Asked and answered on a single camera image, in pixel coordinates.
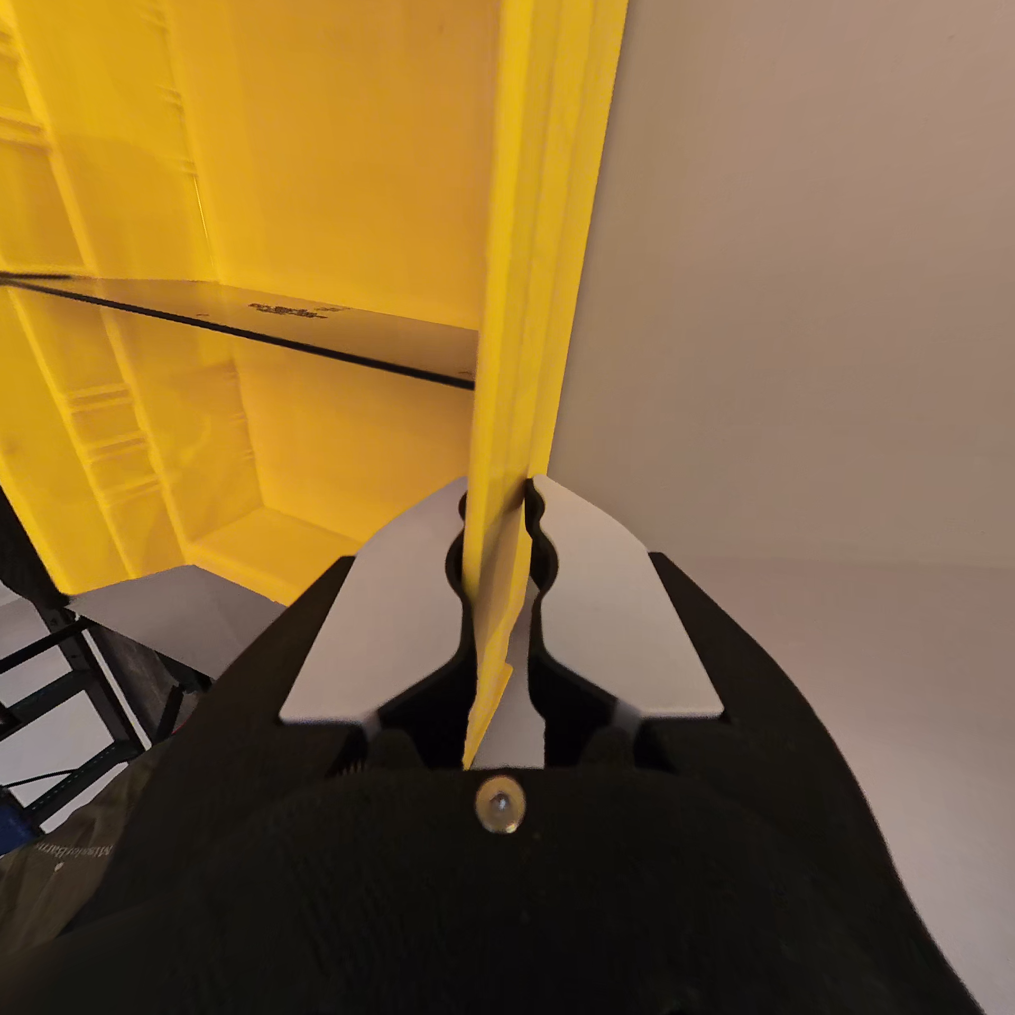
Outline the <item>black metal rack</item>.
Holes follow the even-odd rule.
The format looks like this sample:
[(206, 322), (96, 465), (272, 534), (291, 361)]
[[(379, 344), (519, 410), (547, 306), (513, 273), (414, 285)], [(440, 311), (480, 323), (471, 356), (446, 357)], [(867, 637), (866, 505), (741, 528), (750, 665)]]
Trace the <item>black metal rack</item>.
[(2, 853), (180, 729), (210, 677), (70, 606), (1, 494)]

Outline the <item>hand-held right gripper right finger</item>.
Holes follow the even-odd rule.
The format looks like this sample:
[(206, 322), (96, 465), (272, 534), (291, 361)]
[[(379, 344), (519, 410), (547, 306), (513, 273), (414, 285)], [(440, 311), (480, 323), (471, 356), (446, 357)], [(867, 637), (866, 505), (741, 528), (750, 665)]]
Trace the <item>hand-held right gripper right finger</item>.
[(546, 746), (586, 746), (608, 728), (638, 742), (647, 723), (723, 714), (639, 539), (546, 475), (527, 482), (527, 531), (528, 688)]

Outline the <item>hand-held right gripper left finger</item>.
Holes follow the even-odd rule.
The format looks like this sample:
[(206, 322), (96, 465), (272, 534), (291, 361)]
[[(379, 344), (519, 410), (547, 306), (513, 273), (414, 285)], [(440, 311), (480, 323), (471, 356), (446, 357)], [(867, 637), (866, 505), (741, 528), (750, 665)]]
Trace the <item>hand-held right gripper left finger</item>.
[(287, 726), (408, 734), (418, 750), (465, 748), (476, 695), (462, 588), (460, 477), (378, 530), (355, 555), (281, 706)]

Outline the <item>yellow plastic bin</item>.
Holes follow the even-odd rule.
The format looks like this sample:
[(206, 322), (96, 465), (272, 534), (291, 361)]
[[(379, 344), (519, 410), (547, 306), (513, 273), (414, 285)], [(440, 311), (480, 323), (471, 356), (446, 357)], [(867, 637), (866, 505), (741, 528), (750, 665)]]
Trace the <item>yellow plastic bin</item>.
[(528, 579), (626, 2), (2, 2), (2, 273), (474, 330), (474, 391), (2, 284), (2, 493), (69, 598), (291, 604), (467, 480), (471, 762)]

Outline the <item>olive green bag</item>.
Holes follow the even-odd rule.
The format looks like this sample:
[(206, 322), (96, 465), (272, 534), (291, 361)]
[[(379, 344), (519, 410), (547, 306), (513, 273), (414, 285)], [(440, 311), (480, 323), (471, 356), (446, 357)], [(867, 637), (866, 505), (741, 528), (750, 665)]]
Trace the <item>olive green bag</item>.
[(94, 895), (170, 744), (163, 741), (153, 746), (54, 831), (2, 858), (2, 961), (52, 941)]

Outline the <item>black bin divider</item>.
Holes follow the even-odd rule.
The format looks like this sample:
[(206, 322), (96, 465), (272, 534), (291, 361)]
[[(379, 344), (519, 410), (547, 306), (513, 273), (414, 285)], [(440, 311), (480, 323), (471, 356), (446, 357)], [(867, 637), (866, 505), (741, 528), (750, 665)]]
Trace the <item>black bin divider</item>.
[(212, 281), (3, 272), (2, 284), (474, 391), (474, 330)]

